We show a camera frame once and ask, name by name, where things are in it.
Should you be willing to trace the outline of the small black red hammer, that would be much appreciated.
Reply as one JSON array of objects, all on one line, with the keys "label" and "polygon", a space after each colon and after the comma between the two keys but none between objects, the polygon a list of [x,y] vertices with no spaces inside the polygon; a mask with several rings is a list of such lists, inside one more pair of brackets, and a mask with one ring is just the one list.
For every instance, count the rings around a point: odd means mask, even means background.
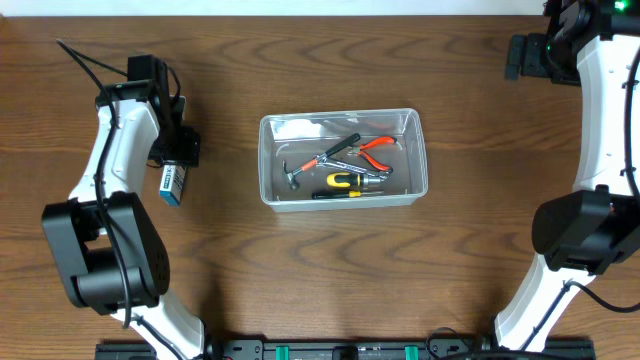
[{"label": "small black red hammer", "polygon": [[300,167],[298,167],[297,169],[295,169],[293,171],[288,171],[287,167],[286,167],[286,162],[283,162],[283,171],[285,173],[286,180],[288,182],[288,185],[289,185],[290,189],[294,190],[294,191],[299,189],[300,185],[299,185],[298,181],[296,180],[296,177],[299,174],[312,169],[313,167],[319,165],[320,163],[325,162],[332,155],[334,155],[334,154],[344,150],[345,148],[355,144],[360,139],[361,139],[361,135],[359,133],[354,133],[354,134],[348,136],[347,138],[343,139],[339,143],[335,144],[334,146],[332,146],[331,148],[329,148],[325,152],[315,155],[311,160],[309,160],[308,162],[304,163],[303,165],[301,165]]}]

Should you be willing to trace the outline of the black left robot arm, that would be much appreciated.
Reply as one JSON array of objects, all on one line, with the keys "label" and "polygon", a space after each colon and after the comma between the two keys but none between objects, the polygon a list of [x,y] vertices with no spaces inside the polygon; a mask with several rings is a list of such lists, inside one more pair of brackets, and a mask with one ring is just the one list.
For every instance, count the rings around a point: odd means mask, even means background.
[{"label": "black left robot arm", "polygon": [[215,359],[205,324],[169,288],[168,253],[140,199],[149,162],[169,172],[173,198],[199,163],[186,99],[169,90],[175,76],[153,55],[134,56],[126,81],[101,88],[87,167],[67,200],[44,208],[42,227],[74,306],[132,327],[158,359]]}]

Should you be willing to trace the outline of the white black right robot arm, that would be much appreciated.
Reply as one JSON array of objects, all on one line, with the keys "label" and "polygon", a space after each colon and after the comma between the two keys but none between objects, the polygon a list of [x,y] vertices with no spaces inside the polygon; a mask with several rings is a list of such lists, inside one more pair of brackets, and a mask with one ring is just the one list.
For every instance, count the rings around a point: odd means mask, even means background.
[{"label": "white black right robot arm", "polygon": [[544,33],[512,37],[505,76],[580,88],[580,160],[571,193],[539,206],[532,264],[494,319],[498,357],[554,356],[548,336],[578,293],[639,249],[639,0],[548,1]]}]

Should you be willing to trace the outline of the blue white screwdriver box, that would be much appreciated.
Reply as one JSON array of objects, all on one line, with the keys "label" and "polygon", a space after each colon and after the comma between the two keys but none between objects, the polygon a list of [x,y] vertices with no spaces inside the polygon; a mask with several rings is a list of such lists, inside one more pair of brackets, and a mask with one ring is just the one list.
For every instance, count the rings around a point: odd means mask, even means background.
[{"label": "blue white screwdriver box", "polygon": [[187,168],[177,165],[165,165],[159,186],[160,197],[169,205],[178,207],[184,190]]}]

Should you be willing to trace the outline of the red handled pliers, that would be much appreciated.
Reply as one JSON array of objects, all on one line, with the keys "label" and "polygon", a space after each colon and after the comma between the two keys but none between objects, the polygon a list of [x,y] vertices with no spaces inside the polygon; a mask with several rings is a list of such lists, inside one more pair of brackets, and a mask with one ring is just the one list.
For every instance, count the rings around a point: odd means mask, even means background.
[{"label": "red handled pliers", "polygon": [[395,146],[397,140],[392,136],[377,137],[367,143],[351,145],[347,154],[349,156],[357,156],[365,160],[375,170],[380,172],[391,173],[393,168],[375,158],[375,155],[381,149],[391,149]]}]

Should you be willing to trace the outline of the stubby yellow black screwdriver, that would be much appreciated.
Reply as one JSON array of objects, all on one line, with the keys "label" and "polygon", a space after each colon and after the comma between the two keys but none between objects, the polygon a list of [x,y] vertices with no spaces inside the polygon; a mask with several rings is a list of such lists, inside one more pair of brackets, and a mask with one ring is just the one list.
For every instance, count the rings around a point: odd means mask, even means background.
[{"label": "stubby yellow black screwdriver", "polygon": [[326,178],[327,185],[332,188],[365,188],[381,185],[384,181],[385,179],[379,176],[349,172],[331,173]]}]

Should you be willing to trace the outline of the slim black yellow screwdriver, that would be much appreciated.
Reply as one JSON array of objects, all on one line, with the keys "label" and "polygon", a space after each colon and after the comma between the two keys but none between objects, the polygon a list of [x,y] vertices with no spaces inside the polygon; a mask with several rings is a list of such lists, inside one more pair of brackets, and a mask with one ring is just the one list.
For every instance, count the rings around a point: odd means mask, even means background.
[{"label": "slim black yellow screwdriver", "polygon": [[348,199],[348,198],[360,198],[368,196],[383,195],[383,191],[356,191],[356,190],[326,190],[317,191],[311,194],[312,200],[330,200],[330,199]]}]

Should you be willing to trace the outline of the silver combination wrench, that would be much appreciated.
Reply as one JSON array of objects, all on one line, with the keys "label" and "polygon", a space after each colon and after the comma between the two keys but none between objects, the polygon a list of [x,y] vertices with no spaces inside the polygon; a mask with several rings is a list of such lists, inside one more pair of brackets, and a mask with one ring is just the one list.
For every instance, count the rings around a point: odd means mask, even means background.
[{"label": "silver combination wrench", "polygon": [[372,177],[379,177],[382,180],[386,180],[392,173],[392,170],[375,170],[370,169],[342,161],[335,160],[331,157],[326,156],[315,156],[314,159],[317,161],[318,167],[330,167],[343,171],[347,171],[355,174],[364,174]]}]

